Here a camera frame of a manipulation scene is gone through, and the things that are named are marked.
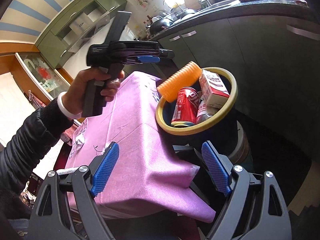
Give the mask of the black jacket left forearm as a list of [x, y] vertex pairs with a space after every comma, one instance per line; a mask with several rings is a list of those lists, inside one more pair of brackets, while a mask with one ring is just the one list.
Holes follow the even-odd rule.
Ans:
[[22, 203], [19, 195], [33, 169], [72, 125], [56, 99], [25, 119], [1, 151], [1, 215], [7, 219], [30, 218], [31, 209]]

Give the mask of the person's left hand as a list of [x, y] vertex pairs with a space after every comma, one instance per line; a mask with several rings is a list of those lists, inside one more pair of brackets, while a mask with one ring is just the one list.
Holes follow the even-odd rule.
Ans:
[[122, 70], [118, 77], [111, 80], [111, 76], [99, 68], [89, 68], [80, 71], [73, 80], [69, 90], [62, 96], [62, 103], [70, 113], [78, 115], [83, 111], [85, 90], [91, 80], [107, 81], [106, 87], [100, 92], [106, 102], [111, 102], [116, 96], [121, 80], [125, 77]]

